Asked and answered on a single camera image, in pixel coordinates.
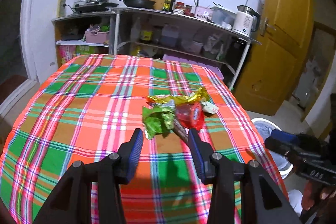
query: gold candy wrapper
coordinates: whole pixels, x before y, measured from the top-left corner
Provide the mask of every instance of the gold candy wrapper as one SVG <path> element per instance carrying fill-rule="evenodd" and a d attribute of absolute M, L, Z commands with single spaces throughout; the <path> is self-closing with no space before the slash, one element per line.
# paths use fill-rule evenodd
<path fill-rule="evenodd" d="M 184 103 L 194 103 L 194 102 L 206 102 L 208 101 L 209 95 L 204 87 L 200 87 L 196 93 L 191 93 L 190 96 L 186 95 L 155 95 L 147 96 L 147 101 L 149 103 L 165 104 L 170 100 L 174 100 L 175 105 L 181 105 Z"/>

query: trash bin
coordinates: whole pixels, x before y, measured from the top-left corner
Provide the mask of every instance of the trash bin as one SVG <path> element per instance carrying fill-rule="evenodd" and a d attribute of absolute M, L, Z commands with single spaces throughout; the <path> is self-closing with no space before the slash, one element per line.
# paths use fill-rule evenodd
<path fill-rule="evenodd" d="M 275 123 L 264 118 L 254 118 L 252 119 L 252 123 L 264 141 L 271 135 L 273 129 L 281 130 Z M 282 179 L 285 179 L 292 170 L 293 165 L 282 155 L 272 151 L 270 151 L 270 154 L 272 155 L 272 158 L 278 167 Z"/>

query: green candy wrapper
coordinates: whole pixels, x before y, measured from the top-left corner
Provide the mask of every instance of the green candy wrapper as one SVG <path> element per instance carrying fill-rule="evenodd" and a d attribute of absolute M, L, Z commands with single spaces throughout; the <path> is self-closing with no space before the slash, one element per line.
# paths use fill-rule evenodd
<path fill-rule="evenodd" d="M 169 133 L 174 128 L 175 104 L 171 100 L 164 105 L 156 105 L 152 109 L 142 107 L 142 122 L 145 134 L 151 140 L 156 134 Z"/>

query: kitchen shelf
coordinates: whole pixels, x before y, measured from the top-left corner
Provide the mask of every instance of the kitchen shelf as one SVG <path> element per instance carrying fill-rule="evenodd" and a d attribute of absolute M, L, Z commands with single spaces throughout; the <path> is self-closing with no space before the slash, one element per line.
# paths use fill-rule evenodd
<path fill-rule="evenodd" d="M 56 45 L 83 45 L 83 46 L 97 46 L 97 47 L 108 47 L 108 44 L 97 44 L 97 43 L 87 43 L 82 40 L 59 40 L 56 41 Z"/>
<path fill-rule="evenodd" d="M 144 13 L 144 14 L 151 14 L 151 15 L 169 17 L 169 18 L 178 19 L 178 20 L 191 21 L 191 22 L 194 22 L 194 23 L 198 23 L 198 24 L 208 26 L 208 27 L 213 27 L 213 28 L 216 28 L 216 29 L 221 30 L 223 32 L 229 33 L 231 35 L 236 36 L 239 40 L 242 40 L 242 41 L 245 41 L 245 42 L 250 41 L 251 43 L 261 45 L 261 43 L 259 41 L 255 40 L 255 39 L 252 39 L 251 37 L 247 37 L 243 34 L 240 34 L 240 33 L 235 32 L 233 30 L 226 29 L 226 28 L 224 28 L 222 26 L 219 26 L 219 25 L 216 25 L 214 23 L 200 20 L 196 17 L 190 17 L 190 16 L 186 16 L 186 15 L 179 15 L 179 14 L 174 14 L 174 13 L 170 13 L 170 12 L 164 12 L 164 11 L 153 10 L 153 9 L 144 9 L 144 8 L 110 7 L 109 11 L 91 12 L 91 13 L 73 13 L 73 14 L 68 15 L 68 16 L 55 18 L 55 19 L 52 20 L 52 22 L 69 20 L 69 19 L 74 19 L 74 18 L 83 18 L 83 17 L 108 16 L 108 15 L 120 14 L 120 13 L 123 13 L 123 12 Z"/>
<path fill-rule="evenodd" d="M 79 18 L 88 18 L 88 17 L 109 17 L 110 18 L 110 38 L 109 38 L 109 45 L 103 45 L 103 44 L 94 44 L 94 43 L 86 43 L 83 41 L 57 41 L 56 45 L 89 45 L 89 46 L 101 46 L 101 47 L 109 47 L 109 54 L 118 54 L 118 49 L 120 49 L 122 46 L 130 43 L 129 41 L 125 41 L 120 43 L 121 37 L 119 34 L 119 29 L 120 29 L 120 22 L 125 20 L 122 19 L 123 17 L 121 15 L 126 14 L 126 13 L 142 13 L 142 14 L 149 14 L 149 15 L 155 15 L 155 16 L 160 16 L 160 17 L 166 17 L 174 20 L 183 20 L 186 22 L 194 23 L 197 24 L 198 26 L 204 26 L 204 27 L 209 27 L 214 30 L 226 33 L 232 37 L 236 37 L 238 40 L 242 41 L 245 46 L 244 46 L 244 51 L 241 55 L 239 64 L 237 66 L 237 69 L 234 70 L 228 63 L 224 61 L 218 61 L 218 60 L 212 60 L 209 58 L 206 58 L 201 55 L 197 54 L 192 54 L 183 50 L 177 50 L 174 48 L 169 48 L 169 47 L 164 47 L 161 45 L 155 45 L 155 44 L 145 44 L 141 42 L 135 42 L 135 44 L 138 45 L 143 45 L 143 46 L 149 46 L 149 47 L 155 47 L 155 48 L 160 48 L 163 50 L 167 51 L 173 51 L 173 52 L 180 52 L 182 54 L 190 55 L 190 56 L 195 56 L 201 59 L 206 59 L 210 60 L 212 62 L 216 62 L 219 64 L 224 64 L 228 67 L 228 69 L 234 74 L 230 86 L 228 87 L 229 90 L 232 90 L 234 87 L 234 84 L 239 76 L 239 73 L 243 67 L 244 61 L 246 59 L 247 53 L 249 51 L 249 48 L 251 44 L 255 45 L 260 45 L 261 43 L 257 40 L 252 39 L 251 37 L 246 37 L 245 35 L 238 33 L 234 30 L 229 30 L 226 29 L 222 26 L 216 25 L 211 22 L 203 21 L 195 17 L 189 17 L 186 15 L 178 15 L 170 12 L 164 12 L 164 11 L 159 11 L 159 10 L 152 10 L 152 9 L 143 9 L 143 8 L 130 8 L 130 7 L 110 7 L 108 8 L 108 11 L 104 12 L 91 12 L 91 13 L 73 13 L 72 15 L 64 16 L 64 17 L 59 17 L 55 18 L 52 20 L 52 22 L 55 25 L 55 28 L 57 27 L 58 22 L 62 22 L 60 25 L 63 25 L 66 23 L 67 20 L 72 20 L 72 19 L 79 19 Z M 59 29 L 57 31 L 56 37 L 59 37 Z"/>
<path fill-rule="evenodd" d="M 199 57 L 199 58 L 202 58 L 202 59 L 206 59 L 206 60 L 210 60 L 212 62 L 216 62 L 216 63 L 221 63 L 221 64 L 224 64 L 226 65 L 229 70 L 235 74 L 235 70 L 226 62 L 223 62 L 223 61 L 219 61 L 219 60 L 214 60 L 214 59 L 210 59 L 210 58 L 207 58 L 207 57 L 204 57 L 202 55 L 198 55 L 198 54 L 192 54 L 190 52 L 186 52 L 186 51 L 182 51 L 182 50 L 176 50 L 174 48 L 169 48 L 169 47 L 164 47 L 164 46 L 161 46 L 161 45 L 157 45 L 157 44 L 146 44 L 146 43 L 142 43 L 142 42 L 134 42 L 135 44 L 137 45 L 143 45 L 143 46 L 149 46 L 149 47 L 154 47 L 154 48 L 160 48 L 160 49 L 163 49 L 163 50 L 168 50 L 168 51 L 172 51 L 172 52 L 180 52 L 182 54 L 186 54 L 186 55 L 191 55 L 191 56 L 195 56 L 195 57 Z"/>

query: red candy wrapper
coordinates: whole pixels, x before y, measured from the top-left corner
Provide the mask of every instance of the red candy wrapper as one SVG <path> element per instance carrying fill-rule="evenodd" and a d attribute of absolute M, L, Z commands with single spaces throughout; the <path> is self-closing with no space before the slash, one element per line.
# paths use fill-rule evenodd
<path fill-rule="evenodd" d="M 201 130 L 204 125 L 204 114 L 199 102 L 176 106 L 175 115 L 182 126 Z"/>

